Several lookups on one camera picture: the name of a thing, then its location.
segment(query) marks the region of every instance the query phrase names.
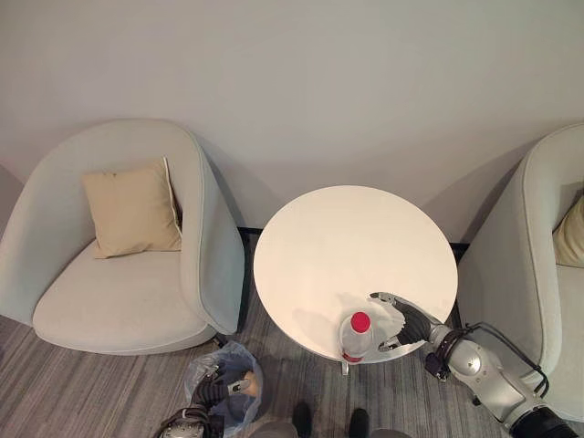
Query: carpet floor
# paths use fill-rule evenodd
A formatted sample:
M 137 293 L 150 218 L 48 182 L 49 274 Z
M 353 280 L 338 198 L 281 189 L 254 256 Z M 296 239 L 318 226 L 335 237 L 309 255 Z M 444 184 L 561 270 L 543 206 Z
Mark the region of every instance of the carpet floor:
M 256 237 L 248 240 L 251 253 Z M 289 339 L 265 312 L 250 281 L 245 325 L 230 339 L 244 344 L 266 377 L 260 424 L 288 421 L 294 405 L 313 410 L 313 436 L 347 436 L 358 407 L 372 428 L 413 438 L 504 437 L 506 434 L 469 391 L 454 379 L 441 383 L 423 369 L 424 350 L 382 364 L 351 368 L 325 360 Z M 0 436 L 149 437 L 161 420 L 186 404 L 183 374 L 191 360 L 215 350 L 212 343 L 174 353 L 115 357 L 53 346 L 22 324 L 0 317 Z M 584 435 L 584 423 L 570 424 Z

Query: person's foot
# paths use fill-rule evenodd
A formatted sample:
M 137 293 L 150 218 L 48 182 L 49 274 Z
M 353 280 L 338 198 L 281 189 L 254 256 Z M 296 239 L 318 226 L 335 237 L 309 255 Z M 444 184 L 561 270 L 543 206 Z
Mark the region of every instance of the person's foot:
M 369 436 L 369 415 L 358 408 L 350 416 L 349 438 L 367 438 Z
M 301 401 L 294 407 L 292 424 L 296 427 L 298 438 L 308 438 L 312 433 L 312 413 L 305 402 Z

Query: table top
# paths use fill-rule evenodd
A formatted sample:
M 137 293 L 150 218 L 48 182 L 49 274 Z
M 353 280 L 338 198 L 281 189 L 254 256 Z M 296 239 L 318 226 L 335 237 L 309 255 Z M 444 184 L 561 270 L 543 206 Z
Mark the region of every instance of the table top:
M 402 314 L 370 293 L 404 297 L 444 322 L 457 287 L 453 252 L 432 219 L 399 196 L 352 185 L 303 194 L 278 211 L 258 240 L 254 276 L 276 324 L 333 360 L 341 360 L 340 323 L 355 311 L 371 316 L 375 346 L 402 328 Z M 396 359 L 422 344 L 372 349 L 364 362 Z

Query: yellow pillow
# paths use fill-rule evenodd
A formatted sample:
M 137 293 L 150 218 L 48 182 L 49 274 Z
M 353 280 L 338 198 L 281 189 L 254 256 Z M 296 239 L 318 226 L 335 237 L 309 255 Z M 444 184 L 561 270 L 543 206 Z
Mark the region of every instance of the yellow pillow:
M 558 265 L 584 267 L 584 196 L 554 232 L 554 249 Z
M 88 173 L 83 185 L 96 258 L 181 249 L 166 158 L 133 171 Z

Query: white armchair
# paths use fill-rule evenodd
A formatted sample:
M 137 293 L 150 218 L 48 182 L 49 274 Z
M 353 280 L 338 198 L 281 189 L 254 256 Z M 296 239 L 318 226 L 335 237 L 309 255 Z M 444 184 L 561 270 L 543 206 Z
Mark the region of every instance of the white armchair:
M 584 269 L 556 266 L 552 231 L 584 187 L 584 123 L 554 132 L 521 162 L 459 265 L 463 323 L 489 322 L 547 373 L 546 401 L 584 421 Z M 539 380 L 497 341 L 506 367 Z
M 81 183 L 165 156 L 182 207 L 182 251 L 92 257 Z M 237 328 L 244 249 L 194 137 L 162 120 L 115 120 L 38 164 L 0 245 L 0 314 L 71 349 L 133 355 L 189 348 Z

